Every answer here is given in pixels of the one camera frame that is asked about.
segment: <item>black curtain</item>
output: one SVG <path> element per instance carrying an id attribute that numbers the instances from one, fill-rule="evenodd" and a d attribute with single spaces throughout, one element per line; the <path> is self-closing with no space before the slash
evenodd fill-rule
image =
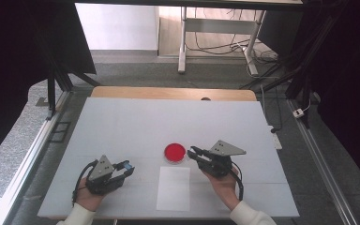
<path id="1" fill-rule="evenodd" d="M 315 58 L 318 112 L 360 168 L 360 0 L 351 0 Z"/>
<path id="2" fill-rule="evenodd" d="M 49 58 L 65 73 L 96 73 L 75 5 L 0 1 L 0 144 L 52 71 Z"/>

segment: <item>red dish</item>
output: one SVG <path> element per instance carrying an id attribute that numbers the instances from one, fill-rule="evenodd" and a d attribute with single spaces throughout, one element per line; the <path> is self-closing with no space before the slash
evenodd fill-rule
<path id="1" fill-rule="evenodd" d="M 186 149 L 180 143 L 171 143 L 165 148 L 165 158 L 170 162 L 178 163 L 183 160 Z"/>

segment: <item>white sleeve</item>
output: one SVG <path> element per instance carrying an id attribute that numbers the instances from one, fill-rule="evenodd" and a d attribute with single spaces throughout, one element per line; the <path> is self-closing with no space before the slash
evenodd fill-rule
<path id="1" fill-rule="evenodd" d="M 252 209 L 245 202 L 240 202 L 230 213 L 230 218 L 237 225 L 275 225 L 271 219 L 264 212 Z"/>
<path id="2" fill-rule="evenodd" d="M 75 203 L 66 220 L 58 222 L 57 225 L 91 225 L 95 213 Z"/>

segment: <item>metal rail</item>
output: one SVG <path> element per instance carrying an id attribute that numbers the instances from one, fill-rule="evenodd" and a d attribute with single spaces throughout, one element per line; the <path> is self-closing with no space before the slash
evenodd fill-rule
<path id="1" fill-rule="evenodd" d="M 57 113 L 52 117 L 51 120 L 46 120 L 39 133 L 37 134 L 34 142 L 31 144 L 27 154 L 24 157 L 24 160 L 19 166 L 19 169 L 14 174 L 10 184 L 7 187 L 1 201 L 0 201 L 0 224 L 4 224 L 8 215 L 10 214 L 13 204 L 19 196 L 20 191 L 22 190 L 23 184 L 25 183 L 28 174 L 31 172 L 35 162 L 38 159 L 38 156 L 44 146 L 44 143 L 47 141 L 49 135 L 51 134 L 56 121 L 63 111 L 63 107 L 68 100 L 69 93 L 63 92 L 56 104 Z"/>
<path id="2" fill-rule="evenodd" d="M 296 107 L 294 107 L 293 102 L 290 100 L 288 100 L 288 106 L 292 112 L 297 110 Z M 322 180 L 324 181 L 326 189 L 333 199 L 333 202 L 336 206 L 336 209 L 338 210 L 341 219 L 346 225 L 357 225 L 358 222 L 353 215 L 353 211 L 349 203 L 347 202 L 343 192 L 338 186 L 338 183 L 333 176 L 329 166 L 327 165 L 323 153 L 321 152 L 320 147 L 315 141 L 314 136 L 312 135 L 311 131 L 304 126 L 302 121 L 296 119 L 296 123 L 300 129 L 300 132 L 303 135 L 308 150 L 312 158 L 314 159 L 315 165 L 317 166 L 318 171 L 321 174 Z"/>

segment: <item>white table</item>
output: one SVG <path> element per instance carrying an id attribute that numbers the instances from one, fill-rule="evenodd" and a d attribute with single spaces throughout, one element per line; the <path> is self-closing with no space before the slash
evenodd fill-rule
<path id="1" fill-rule="evenodd" d="M 244 174 L 247 203 L 272 217 L 298 217 L 259 102 L 99 97 L 87 99 L 38 215 L 65 218 L 79 173 L 105 154 L 112 163 L 129 160 L 135 171 L 104 199 L 97 218 L 227 218 L 230 211 L 195 161 L 172 165 L 163 156 L 169 143 L 209 149 L 219 139 L 247 151 L 232 157 Z M 173 167 L 189 170 L 183 193 L 189 210 L 157 210 L 160 172 Z"/>

